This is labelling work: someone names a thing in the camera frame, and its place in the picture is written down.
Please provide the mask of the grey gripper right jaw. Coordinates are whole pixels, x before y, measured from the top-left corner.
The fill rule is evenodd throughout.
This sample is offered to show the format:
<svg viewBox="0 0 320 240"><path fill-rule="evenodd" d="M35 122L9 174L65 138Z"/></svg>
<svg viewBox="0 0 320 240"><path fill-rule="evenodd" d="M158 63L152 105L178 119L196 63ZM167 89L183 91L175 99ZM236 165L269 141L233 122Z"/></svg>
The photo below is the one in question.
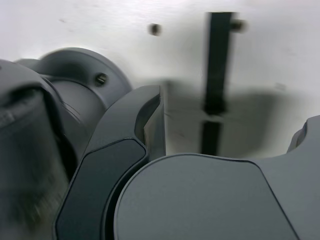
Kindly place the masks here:
<svg viewBox="0 0 320 240"><path fill-rule="evenodd" d="M320 118L289 152L264 159L177 154L127 182L115 208L117 240L317 240Z"/></svg>

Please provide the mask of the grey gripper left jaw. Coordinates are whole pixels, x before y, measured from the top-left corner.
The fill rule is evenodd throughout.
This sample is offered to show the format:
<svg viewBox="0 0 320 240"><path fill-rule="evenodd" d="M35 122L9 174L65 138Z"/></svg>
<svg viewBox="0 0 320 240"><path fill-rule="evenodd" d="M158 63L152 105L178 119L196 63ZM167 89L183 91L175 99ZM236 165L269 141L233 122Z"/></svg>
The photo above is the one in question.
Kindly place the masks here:
<svg viewBox="0 0 320 240"><path fill-rule="evenodd" d="M161 88L138 87L117 100L97 124L57 214L53 239L112 240L124 186L165 154Z"/></svg>

